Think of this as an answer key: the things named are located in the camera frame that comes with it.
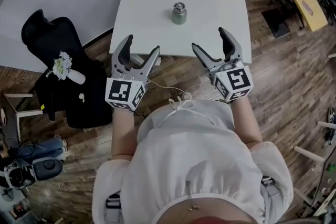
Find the jar lid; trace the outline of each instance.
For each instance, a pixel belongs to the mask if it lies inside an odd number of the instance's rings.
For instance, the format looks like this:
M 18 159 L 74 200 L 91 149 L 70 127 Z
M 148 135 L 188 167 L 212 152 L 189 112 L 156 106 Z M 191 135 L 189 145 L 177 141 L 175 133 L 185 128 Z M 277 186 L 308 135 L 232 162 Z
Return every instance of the jar lid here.
M 182 2 L 177 2 L 174 4 L 174 11 L 177 14 L 182 14 L 185 12 L 185 5 Z

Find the blue pants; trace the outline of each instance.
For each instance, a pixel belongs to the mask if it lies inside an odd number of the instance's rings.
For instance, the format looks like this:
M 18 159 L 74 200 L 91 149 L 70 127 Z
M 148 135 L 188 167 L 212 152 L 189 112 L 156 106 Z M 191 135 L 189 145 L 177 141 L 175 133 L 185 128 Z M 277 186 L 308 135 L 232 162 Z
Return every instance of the blue pants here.
M 64 148 L 62 139 L 54 137 L 40 144 L 21 146 L 18 152 L 18 157 L 31 162 L 44 157 L 56 158 L 64 152 Z

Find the yellow desk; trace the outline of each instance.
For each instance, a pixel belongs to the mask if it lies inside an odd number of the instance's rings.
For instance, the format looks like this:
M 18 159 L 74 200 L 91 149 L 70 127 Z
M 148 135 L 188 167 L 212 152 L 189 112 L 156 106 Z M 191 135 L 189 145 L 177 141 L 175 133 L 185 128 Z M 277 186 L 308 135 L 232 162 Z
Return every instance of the yellow desk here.
M 328 24 L 317 0 L 294 0 L 309 29 L 316 31 Z

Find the white shirt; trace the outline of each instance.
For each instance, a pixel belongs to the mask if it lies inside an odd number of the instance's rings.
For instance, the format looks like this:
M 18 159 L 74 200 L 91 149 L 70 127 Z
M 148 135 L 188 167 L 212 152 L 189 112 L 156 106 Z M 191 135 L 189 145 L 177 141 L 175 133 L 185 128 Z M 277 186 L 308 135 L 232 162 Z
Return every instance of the white shirt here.
M 233 131 L 228 105 L 197 101 L 191 109 L 206 118 L 182 110 L 161 125 L 173 110 L 165 106 L 155 111 L 139 128 L 132 161 L 109 161 L 98 169 L 92 205 L 95 224 L 105 223 L 105 200 L 119 191 L 125 224 L 157 223 L 170 207 L 189 199 L 189 191 L 192 198 L 228 201 L 263 223 L 263 175 L 272 177 L 284 196 L 280 210 L 288 209 L 292 182 L 278 149 L 263 142 L 249 150 Z M 190 189 L 186 181 L 191 182 Z

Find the vase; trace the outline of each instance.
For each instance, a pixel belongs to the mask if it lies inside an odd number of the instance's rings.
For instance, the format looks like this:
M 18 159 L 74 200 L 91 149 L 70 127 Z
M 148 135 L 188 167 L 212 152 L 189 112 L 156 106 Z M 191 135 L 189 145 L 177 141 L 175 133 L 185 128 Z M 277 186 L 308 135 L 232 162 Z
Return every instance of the vase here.
M 73 69 L 69 69 L 69 73 L 67 75 L 69 79 L 71 79 L 73 82 L 82 85 L 85 82 L 85 76 Z

